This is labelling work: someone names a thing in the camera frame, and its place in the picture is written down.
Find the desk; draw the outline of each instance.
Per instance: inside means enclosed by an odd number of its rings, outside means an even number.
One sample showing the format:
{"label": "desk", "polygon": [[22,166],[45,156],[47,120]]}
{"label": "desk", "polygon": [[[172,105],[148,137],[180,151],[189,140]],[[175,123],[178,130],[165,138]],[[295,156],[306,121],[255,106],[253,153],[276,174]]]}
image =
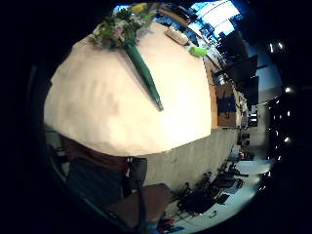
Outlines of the desk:
{"label": "desk", "polygon": [[217,99],[224,99],[233,97],[233,102],[231,102],[231,109],[226,111],[226,114],[221,112],[217,116],[217,124],[220,127],[226,128],[236,128],[242,125],[242,111],[239,108],[241,94],[238,93],[234,86],[230,83],[224,85],[216,86],[215,93]]}
{"label": "desk", "polygon": [[184,18],[170,11],[169,9],[160,8],[157,12],[163,16],[171,18],[185,28],[188,27],[189,21],[185,20]]}
{"label": "desk", "polygon": [[123,50],[76,43],[52,78],[45,123],[93,150],[137,156],[170,150],[211,133],[203,60],[152,22],[137,45],[163,102],[158,111]]}

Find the white flower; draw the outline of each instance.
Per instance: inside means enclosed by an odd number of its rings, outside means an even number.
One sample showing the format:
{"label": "white flower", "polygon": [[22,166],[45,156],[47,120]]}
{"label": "white flower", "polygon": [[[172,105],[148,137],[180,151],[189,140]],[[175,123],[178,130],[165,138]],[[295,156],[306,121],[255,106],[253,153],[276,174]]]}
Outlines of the white flower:
{"label": "white flower", "polygon": [[138,16],[134,16],[134,15],[130,16],[130,21],[140,26],[144,25],[144,21]]}
{"label": "white flower", "polygon": [[115,27],[113,29],[114,37],[119,38],[123,33],[124,29],[122,27]]}
{"label": "white flower", "polygon": [[96,27],[96,29],[94,30],[93,34],[95,36],[98,36],[99,35],[99,25]]}
{"label": "white flower", "polygon": [[124,28],[128,23],[124,20],[119,20],[115,22],[115,27]]}

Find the green object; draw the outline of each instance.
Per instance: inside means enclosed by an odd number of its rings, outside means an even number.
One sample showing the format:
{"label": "green object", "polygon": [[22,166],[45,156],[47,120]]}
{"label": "green object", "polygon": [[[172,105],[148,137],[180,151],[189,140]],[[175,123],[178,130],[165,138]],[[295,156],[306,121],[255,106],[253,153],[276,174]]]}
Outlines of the green object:
{"label": "green object", "polygon": [[202,48],[202,47],[191,47],[189,49],[189,53],[192,56],[203,57],[207,54],[207,50],[205,48]]}
{"label": "green object", "polygon": [[139,51],[137,50],[135,43],[132,41],[125,41],[123,42],[123,47],[126,50],[127,55],[129,56],[130,60],[134,64],[138,74],[141,76],[151,97],[156,102],[159,110],[164,110],[163,104],[160,100],[159,94],[157,92],[155,83],[152,78],[152,75],[150,74],[150,71],[147,65],[145,64],[143,58],[139,54]]}

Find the window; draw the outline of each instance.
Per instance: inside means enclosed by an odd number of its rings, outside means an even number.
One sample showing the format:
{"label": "window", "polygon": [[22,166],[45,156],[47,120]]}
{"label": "window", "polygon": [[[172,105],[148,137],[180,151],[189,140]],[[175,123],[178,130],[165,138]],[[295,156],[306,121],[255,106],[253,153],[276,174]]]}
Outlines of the window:
{"label": "window", "polygon": [[113,13],[117,13],[119,12],[120,10],[122,9],[127,9],[130,5],[117,5],[114,10],[113,10]]}
{"label": "window", "polygon": [[196,15],[202,19],[203,22],[209,23],[214,27],[214,36],[218,37],[220,32],[225,35],[234,30],[230,18],[239,15],[239,11],[234,7],[231,1],[220,0],[215,2],[195,3],[193,9],[199,9]]}

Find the flower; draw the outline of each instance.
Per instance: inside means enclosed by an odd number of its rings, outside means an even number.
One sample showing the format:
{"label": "flower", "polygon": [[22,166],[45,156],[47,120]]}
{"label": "flower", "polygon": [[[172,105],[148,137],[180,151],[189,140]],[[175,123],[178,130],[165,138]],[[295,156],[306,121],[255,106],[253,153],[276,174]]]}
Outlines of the flower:
{"label": "flower", "polygon": [[116,48],[120,47],[121,42],[125,40],[136,42],[137,31],[144,28],[150,20],[151,14],[142,11],[146,6],[146,4],[136,4],[106,17],[93,31],[92,38],[95,44]]}
{"label": "flower", "polygon": [[142,11],[146,10],[147,5],[146,3],[138,3],[138,4],[134,4],[133,6],[130,7],[130,11],[132,13],[141,13]]}
{"label": "flower", "polygon": [[142,18],[140,18],[139,16],[130,16],[130,21],[139,25],[139,26],[143,26],[144,25],[144,21]]}

